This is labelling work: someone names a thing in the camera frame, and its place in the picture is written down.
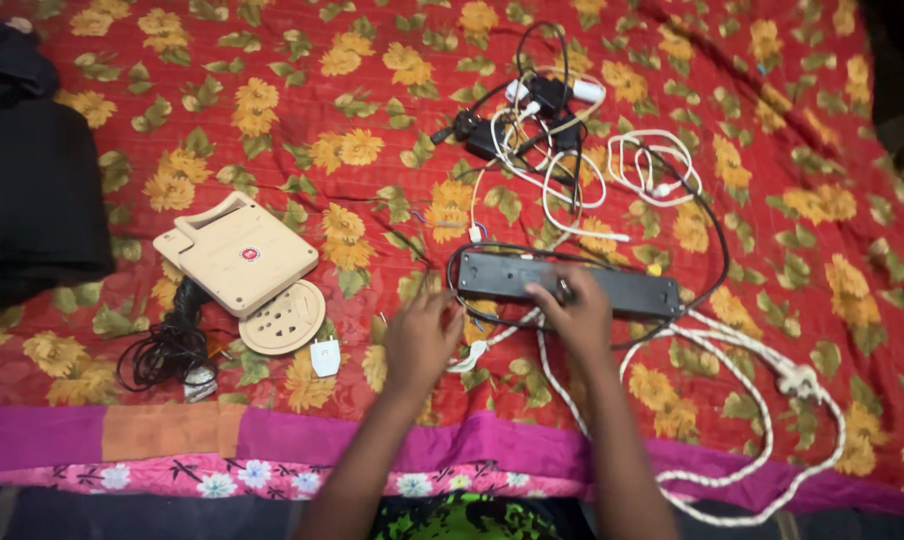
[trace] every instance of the black extension board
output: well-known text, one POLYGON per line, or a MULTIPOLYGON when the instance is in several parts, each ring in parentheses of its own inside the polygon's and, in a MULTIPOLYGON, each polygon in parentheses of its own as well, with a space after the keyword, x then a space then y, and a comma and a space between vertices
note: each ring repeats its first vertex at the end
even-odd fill
MULTIPOLYGON (((679 314, 679 285, 672 277, 587 268, 605 291, 616 315, 671 319, 679 314)), ((458 293, 531 300, 525 285, 540 284, 556 294, 555 264, 518 256, 464 251, 458 259, 458 293)))

